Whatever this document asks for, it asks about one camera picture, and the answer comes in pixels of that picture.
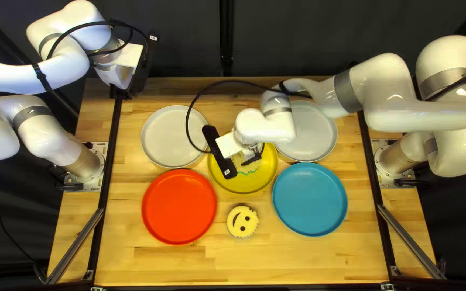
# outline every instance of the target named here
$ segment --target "black metal frame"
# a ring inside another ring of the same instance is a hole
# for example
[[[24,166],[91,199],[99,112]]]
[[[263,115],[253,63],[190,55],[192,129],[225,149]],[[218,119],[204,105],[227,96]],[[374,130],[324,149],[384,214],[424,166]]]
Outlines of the black metal frame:
[[[98,263],[98,256],[100,254],[100,242],[102,239],[103,231],[103,220],[105,217],[105,209],[107,208],[107,198],[109,195],[109,185],[112,173],[112,163],[114,160],[116,141],[118,136],[118,127],[120,123],[122,100],[116,99],[114,102],[114,111],[111,122],[111,132],[109,135],[109,147],[107,153],[107,163],[104,169],[104,181],[100,193],[100,201],[98,208],[104,210],[100,222],[95,227],[93,241],[91,245],[90,258],[87,265],[89,274],[87,278],[81,282],[91,282],[91,286],[94,286],[94,278],[96,274],[96,267]],[[210,290],[210,289],[221,289],[221,290],[237,290],[242,289],[259,291],[259,290],[409,290],[409,291],[428,291],[428,290],[466,290],[466,282],[454,281],[454,280],[436,280],[436,279],[420,279],[405,277],[396,274],[392,271],[395,266],[395,256],[393,254],[393,248],[391,238],[389,235],[388,224],[384,218],[379,215],[378,207],[383,205],[382,194],[379,187],[378,177],[376,175],[375,165],[373,164],[373,150],[371,147],[371,139],[369,136],[368,126],[362,111],[358,112],[359,128],[361,132],[362,145],[365,151],[366,166],[368,168],[368,175],[370,178],[370,185],[373,194],[373,202],[375,205],[375,215],[377,215],[377,221],[379,225],[379,231],[381,235],[381,242],[384,251],[384,259],[387,266],[389,282],[383,282],[381,284],[376,283],[361,283],[361,284],[296,284],[296,285],[179,285],[179,286],[110,286],[102,287],[107,291],[140,291],[140,290]],[[72,290],[70,286],[66,285],[63,290]]]

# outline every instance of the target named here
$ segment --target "wooden tabletop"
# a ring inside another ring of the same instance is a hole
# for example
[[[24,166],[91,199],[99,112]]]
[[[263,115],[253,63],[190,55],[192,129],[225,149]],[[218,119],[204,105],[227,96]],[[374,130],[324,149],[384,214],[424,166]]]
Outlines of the wooden tabletop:
[[[271,86],[288,78],[242,79]],[[320,80],[325,77],[311,78]],[[335,149],[319,162],[341,179],[348,196],[346,219],[332,234],[308,238],[286,228],[272,206],[272,183],[255,194],[237,195],[212,182],[218,198],[217,215],[202,238],[175,247],[150,235],[141,219],[141,200],[149,184],[166,169],[154,166],[144,154],[139,138],[143,124],[153,112],[165,106],[190,104],[191,94],[219,80],[223,78],[151,78],[143,96],[123,102],[95,284],[160,286],[387,281],[356,115],[336,120],[338,141]],[[194,107],[219,132],[231,129],[238,112],[244,108],[258,108],[259,102],[259,95],[252,88],[231,86],[223,90],[228,95],[205,95]],[[98,79],[88,79],[77,138],[107,141],[112,110],[113,100],[108,98],[108,87]],[[370,135],[372,138],[401,137],[401,134],[376,131],[370,131]],[[211,181],[205,162],[204,158],[193,170]],[[288,166],[280,161],[278,171]],[[382,193],[386,207],[434,259],[416,189],[383,189]],[[96,210],[98,197],[96,193],[64,194],[49,271]],[[248,240],[232,237],[225,225],[229,210],[239,202],[255,208],[260,218],[255,235]],[[427,277],[392,229],[390,232],[398,268],[406,275]],[[85,273],[90,245],[88,239],[62,278],[63,282],[79,280]]]

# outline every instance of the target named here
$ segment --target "yellow sponge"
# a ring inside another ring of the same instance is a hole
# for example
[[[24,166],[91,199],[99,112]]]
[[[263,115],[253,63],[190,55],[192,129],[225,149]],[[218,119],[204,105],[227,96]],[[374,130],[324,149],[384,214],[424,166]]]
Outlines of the yellow sponge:
[[[237,206],[229,212],[226,225],[234,237],[248,238],[255,233],[258,216],[247,206]]]

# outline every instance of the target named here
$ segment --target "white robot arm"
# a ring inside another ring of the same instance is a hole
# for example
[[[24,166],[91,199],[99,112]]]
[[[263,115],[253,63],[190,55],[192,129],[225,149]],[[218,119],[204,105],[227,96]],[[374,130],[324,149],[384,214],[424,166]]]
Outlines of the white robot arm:
[[[37,94],[56,89],[83,77],[90,63],[108,85],[122,90],[133,88],[135,92],[142,90],[143,76],[136,79],[137,83],[134,76],[139,66],[145,70],[146,47],[124,45],[124,41],[112,36],[109,25],[91,24],[100,21],[105,20],[91,2],[76,0],[31,23],[26,35],[44,61],[22,66],[0,63],[0,92]],[[50,53],[63,33],[82,24],[91,26],[74,30]],[[62,129],[48,106],[36,96],[0,97],[0,160],[17,153],[19,140],[15,131],[32,154],[76,177],[95,178],[95,174],[101,173],[101,161],[95,153]]]
[[[37,64],[51,89],[72,83],[85,75],[90,66],[87,52],[112,50],[123,44],[111,35],[108,25],[95,25],[75,30],[56,47],[50,59],[48,53],[65,31],[80,24],[105,21],[89,1],[76,0],[62,10],[45,16],[26,29],[26,35],[44,61]],[[91,57],[95,70],[107,84],[127,89],[135,73],[143,46],[129,43],[111,54]],[[45,92],[33,65],[11,66],[0,63],[0,92],[38,94]]]
[[[466,37],[442,37],[427,45],[418,57],[416,74],[423,99],[461,79],[466,75]],[[436,175],[466,174],[466,83],[436,102],[420,101],[404,61],[386,53],[322,82],[296,78],[283,84],[291,92],[307,91],[329,118],[364,110],[370,128],[409,133],[383,153],[386,161],[380,162],[379,167],[387,174],[401,178],[405,170],[423,161],[429,161]],[[267,100],[282,99],[282,93],[263,93],[262,112]],[[290,108],[288,99],[278,105]],[[280,114],[286,115],[279,117],[284,131],[274,131],[277,134],[272,135],[275,122],[269,116],[266,122],[254,125],[254,109],[241,112],[232,135],[239,148],[249,143],[292,139],[295,132],[294,123],[288,118],[290,112]],[[228,147],[231,138],[226,136],[217,139],[217,144],[221,151],[225,149],[224,157],[236,150]]]

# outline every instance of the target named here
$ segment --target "black cable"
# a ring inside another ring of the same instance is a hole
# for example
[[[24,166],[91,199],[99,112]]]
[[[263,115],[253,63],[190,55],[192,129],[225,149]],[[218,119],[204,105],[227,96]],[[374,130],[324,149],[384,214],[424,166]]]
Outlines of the black cable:
[[[190,119],[190,112],[191,112],[191,109],[193,108],[195,102],[197,102],[197,100],[199,99],[199,97],[200,97],[202,94],[204,94],[204,92],[206,92],[208,89],[210,89],[210,88],[212,88],[212,87],[215,87],[215,86],[217,86],[217,85],[221,85],[221,84],[224,84],[224,83],[239,83],[239,84],[244,84],[244,85],[249,85],[249,86],[258,87],[258,88],[265,89],[265,90],[268,90],[268,91],[273,91],[273,92],[277,92],[277,93],[283,93],[283,94],[286,94],[287,96],[300,96],[300,97],[305,97],[305,98],[311,98],[311,97],[308,96],[308,95],[299,94],[299,93],[296,93],[296,92],[289,92],[287,89],[285,89],[285,92],[284,92],[283,90],[278,90],[278,89],[269,88],[269,87],[266,87],[266,86],[258,85],[258,84],[256,84],[256,83],[252,83],[252,82],[248,82],[248,81],[244,81],[244,80],[222,80],[222,81],[218,81],[218,82],[212,83],[212,84],[208,85],[206,88],[202,89],[199,93],[197,93],[197,95],[195,95],[194,99],[193,99],[193,100],[191,101],[191,103],[190,103],[190,106],[189,106],[189,108],[188,108],[188,111],[186,112],[186,120],[185,120],[186,137],[188,137],[188,141],[191,143],[191,146],[194,147],[194,149],[198,150],[198,151],[201,152],[201,153],[211,154],[212,152],[199,149],[199,148],[194,144],[194,142],[191,140],[191,138],[190,138],[190,132],[189,132],[189,130],[188,130],[188,120]],[[285,88],[285,87],[283,86],[283,83],[280,84],[280,88]]]
[[[117,47],[117,48],[115,48],[113,50],[109,50],[109,51],[98,51],[98,52],[90,53],[87,56],[97,56],[99,54],[109,54],[109,53],[117,52],[117,51],[123,49],[127,44],[129,44],[131,42],[132,38],[133,38],[133,29],[131,29],[129,27],[129,37],[127,38],[127,40],[121,46],[119,46],[119,47]]]
[[[12,241],[12,243],[30,260],[32,261],[33,263],[33,270],[35,272],[35,275],[37,276],[37,278],[41,281],[41,282],[44,282],[44,278],[43,278],[43,275],[41,274],[41,272],[39,271],[39,268],[37,267],[36,265],[36,262],[35,260],[17,243],[17,241],[13,238],[12,235],[10,235],[10,233],[8,232],[8,229],[6,228],[5,226],[5,223],[3,222],[3,217],[1,216],[1,205],[0,205],[0,225],[1,225],[1,228],[3,229],[3,232],[5,233],[6,236],[8,236],[8,238],[10,239],[10,241]]]
[[[59,38],[57,38],[57,40],[55,40],[55,43],[53,43],[53,46],[51,47],[50,49],[50,52],[48,53],[48,56],[46,57],[46,59],[50,59],[52,56],[53,56],[53,53],[55,51],[55,49],[57,48],[57,46],[59,45],[59,43],[68,35],[70,35],[72,32],[74,32],[75,30],[79,30],[79,29],[83,29],[85,27],[89,27],[89,26],[95,26],[95,25],[109,25],[109,26],[123,26],[123,27],[128,27],[129,29],[132,29],[136,32],[138,32],[144,39],[145,41],[145,45],[148,46],[148,41],[147,41],[147,36],[145,33],[143,33],[143,31],[139,30],[137,27],[134,27],[132,25],[129,25],[125,22],[122,22],[122,21],[118,21],[118,20],[111,20],[111,21],[96,21],[96,22],[89,22],[89,23],[84,23],[84,24],[80,24],[80,25],[77,25],[75,27],[72,27],[71,29],[69,30],[66,30],[66,32],[62,33],[61,36],[59,36]]]

